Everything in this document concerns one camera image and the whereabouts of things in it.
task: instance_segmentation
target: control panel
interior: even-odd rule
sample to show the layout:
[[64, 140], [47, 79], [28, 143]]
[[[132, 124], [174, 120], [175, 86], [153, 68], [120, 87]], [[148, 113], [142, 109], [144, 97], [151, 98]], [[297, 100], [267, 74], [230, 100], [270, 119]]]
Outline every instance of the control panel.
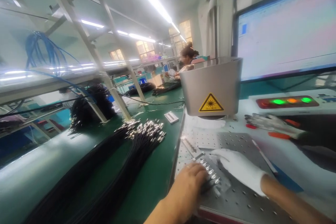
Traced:
[[319, 103], [311, 96], [289, 96], [289, 97], [272, 97], [257, 99], [256, 103], [261, 109], [282, 109], [293, 107], [316, 107]]
[[259, 114], [336, 114], [336, 91], [331, 89], [263, 94], [250, 96], [248, 99], [253, 111]]

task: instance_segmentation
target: hand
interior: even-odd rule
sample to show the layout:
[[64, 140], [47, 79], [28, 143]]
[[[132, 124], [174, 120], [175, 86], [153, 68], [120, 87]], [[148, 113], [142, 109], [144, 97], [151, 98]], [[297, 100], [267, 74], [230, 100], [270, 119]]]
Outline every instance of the hand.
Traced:
[[266, 172], [252, 164], [243, 154], [229, 149], [217, 149], [211, 154], [216, 155], [223, 167], [241, 183], [260, 196], [265, 196], [260, 184]]
[[275, 131], [278, 133], [285, 133], [290, 137], [297, 139], [298, 136], [304, 131], [288, 125], [286, 122], [276, 117], [275, 115], [268, 114], [267, 116], [253, 113], [252, 116], [245, 115], [248, 124], [262, 128], [265, 130]]
[[166, 210], [177, 215], [178, 223], [185, 223], [197, 208], [201, 186], [207, 171], [199, 163], [186, 165], [176, 177], [168, 195], [163, 199]]

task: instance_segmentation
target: orange light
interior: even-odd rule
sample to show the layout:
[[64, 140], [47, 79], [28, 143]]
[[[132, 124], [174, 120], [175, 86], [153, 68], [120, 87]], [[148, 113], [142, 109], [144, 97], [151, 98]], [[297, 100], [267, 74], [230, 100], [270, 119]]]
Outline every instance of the orange light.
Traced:
[[289, 103], [296, 103], [296, 102], [297, 102], [297, 100], [294, 99], [294, 98], [289, 98], [287, 101], [288, 101]]

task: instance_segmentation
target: green light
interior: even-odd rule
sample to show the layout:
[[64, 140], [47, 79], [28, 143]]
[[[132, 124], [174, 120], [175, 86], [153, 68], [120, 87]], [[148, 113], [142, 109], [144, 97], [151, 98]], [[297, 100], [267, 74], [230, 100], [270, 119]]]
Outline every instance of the green light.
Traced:
[[309, 103], [309, 102], [311, 102], [311, 99], [308, 98], [308, 97], [304, 97], [304, 98], [301, 99], [301, 101]]
[[273, 103], [281, 105], [281, 104], [285, 104], [286, 102], [280, 99], [276, 99], [276, 100], [273, 100]]

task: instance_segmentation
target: window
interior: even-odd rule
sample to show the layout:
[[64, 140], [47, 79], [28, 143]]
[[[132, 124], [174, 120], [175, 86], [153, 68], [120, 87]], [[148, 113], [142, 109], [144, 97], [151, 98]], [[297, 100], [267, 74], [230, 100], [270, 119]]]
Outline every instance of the window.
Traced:
[[114, 61], [124, 60], [124, 56], [121, 53], [120, 49], [110, 52], [110, 56]]
[[[181, 35], [186, 39], [187, 42], [193, 42], [191, 37], [191, 28], [190, 28], [190, 20], [184, 21], [178, 25], [178, 29], [181, 32]], [[174, 27], [169, 28], [169, 34], [174, 35], [177, 31]], [[180, 37], [180, 35], [174, 36], [171, 38], [171, 43], [175, 44], [177, 56], [181, 56], [182, 49], [186, 46], [186, 42]]]
[[136, 42], [136, 44], [142, 62], [147, 61], [149, 55], [155, 54], [154, 46], [152, 43], [146, 41], [138, 41]]

